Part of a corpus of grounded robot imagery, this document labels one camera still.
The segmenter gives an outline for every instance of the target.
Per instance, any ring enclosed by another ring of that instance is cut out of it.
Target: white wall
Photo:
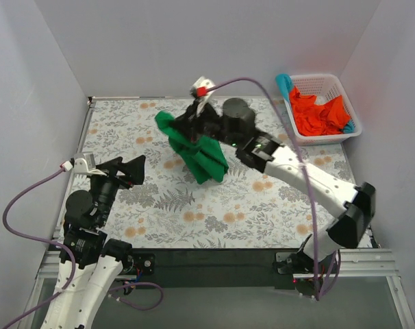
[[[32,0],[0,0],[0,327],[21,314],[45,251],[2,226],[5,205],[76,149],[87,99]],[[25,196],[11,225],[49,237],[67,174]]]
[[[341,74],[379,0],[36,0],[87,96],[186,96],[201,75]],[[260,95],[239,84],[226,95]]]
[[[377,187],[374,233],[397,258],[415,317],[415,0],[382,0],[341,80],[364,125],[349,160]]]

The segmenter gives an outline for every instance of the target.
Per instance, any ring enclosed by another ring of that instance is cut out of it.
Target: floral pattern
[[[214,99],[219,108],[224,99]],[[257,126],[289,146],[285,130],[267,100],[246,99],[257,112]],[[222,183],[198,185],[183,160],[157,128],[154,116],[180,115],[189,99],[98,101],[84,143],[97,163],[122,156],[147,157],[142,186],[119,191],[104,231],[134,247],[248,248],[298,247],[312,231],[306,195],[282,181],[244,166],[234,149],[221,145],[229,163]],[[283,118],[288,115],[282,103]],[[353,181],[341,145],[301,147],[302,156],[337,178]],[[72,191],[88,189],[76,176]],[[318,225],[331,220],[317,205]],[[360,247],[370,247],[365,236]]]

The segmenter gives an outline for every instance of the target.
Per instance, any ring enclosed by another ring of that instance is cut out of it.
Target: white laundry basket
[[[358,121],[357,115],[353,111],[353,107],[346,92],[344,91],[340,80],[332,74],[309,74],[309,75],[292,75],[293,84],[299,89],[302,95],[316,95],[316,104],[324,104],[331,99],[342,95],[344,110],[351,116],[354,132],[351,134],[325,135],[325,136],[304,136],[297,130],[296,123],[290,104],[286,101],[288,116],[290,117],[296,140],[300,145],[321,145],[335,144],[345,141],[349,137],[361,134],[362,127]]]

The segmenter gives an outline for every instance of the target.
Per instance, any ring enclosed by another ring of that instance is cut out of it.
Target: orange cloth
[[[290,92],[290,103],[297,130],[304,136],[342,134],[342,129],[351,120],[344,111],[343,99],[338,96],[325,105],[315,105],[316,96],[301,95],[294,87]]]

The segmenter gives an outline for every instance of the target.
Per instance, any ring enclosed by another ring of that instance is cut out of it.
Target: green cloth
[[[197,183],[202,184],[210,178],[222,182],[229,165],[221,151],[220,143],[206,136],[202,136],[195,144],[191,143],[170,126],[172,121],[174,117],[163,111],[155,116],[160,131],[168,136],[170,146],[184,160]]]

